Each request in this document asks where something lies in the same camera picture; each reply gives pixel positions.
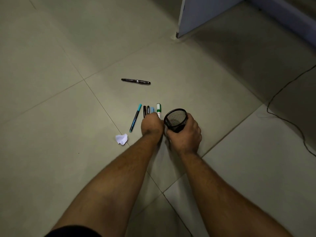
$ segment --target green and white marker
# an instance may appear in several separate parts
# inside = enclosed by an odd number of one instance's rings
[[[158,114],[158,116],[159,116],[159,119],[161,119],[160,118],[160,114],[161,114],[161,105],[158,103],[157,104],[157,114]]]

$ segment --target white paper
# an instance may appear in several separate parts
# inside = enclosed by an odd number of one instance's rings
[[[115,139],[116,139],[117,143],[124,145],[127,142],[127,134],[116,135]]]

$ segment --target black fountain pen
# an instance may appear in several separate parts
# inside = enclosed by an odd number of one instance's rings
[[[138,83],[142,85],[150,85],[149,81],[144,81],[144,80],[122,79],[122,81],[133,82],[133,83]]]

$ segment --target black mesh pen holder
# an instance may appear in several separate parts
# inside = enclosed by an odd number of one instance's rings
[[[163,121],[168,129],[179,133],[185,127],[187,119],[188,115],[184,109],[174,109],[165,116]]]

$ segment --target light blue pen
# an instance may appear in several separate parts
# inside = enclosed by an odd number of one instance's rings
[[[131,126],[131,128],[130,128],[130,132],[132,132],[132,131],[133,131],[133,128],[134,128],[134,125],[135,125],[135,122],[136,122],[136,120],[137,120],[137,117],[138,117],[138,114],[139,114],[139,111],[140,111],[140,108],[141,108],[141,107],[142,107],[142,105],[141,105],[141,104],[139,104],[139,107],[138,107],[137,112],[136,112],[136,114],[135,114],[135,117],[134,117],[134,120],[133,120],[132,126]]]

